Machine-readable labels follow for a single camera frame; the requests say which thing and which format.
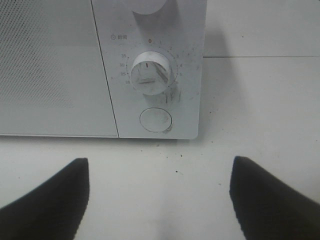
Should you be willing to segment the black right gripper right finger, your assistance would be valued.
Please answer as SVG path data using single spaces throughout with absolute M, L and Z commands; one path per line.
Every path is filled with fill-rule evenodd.
M 236 156 L 229 195 L 247 240 L 318 240 L 320 205 L 248 157 Z

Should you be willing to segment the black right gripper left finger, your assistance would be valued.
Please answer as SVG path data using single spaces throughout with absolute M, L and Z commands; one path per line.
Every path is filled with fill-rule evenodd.
M 73 240 L 89 202 L 89 162 L 77 158 L 0 209 L 2 240 Z

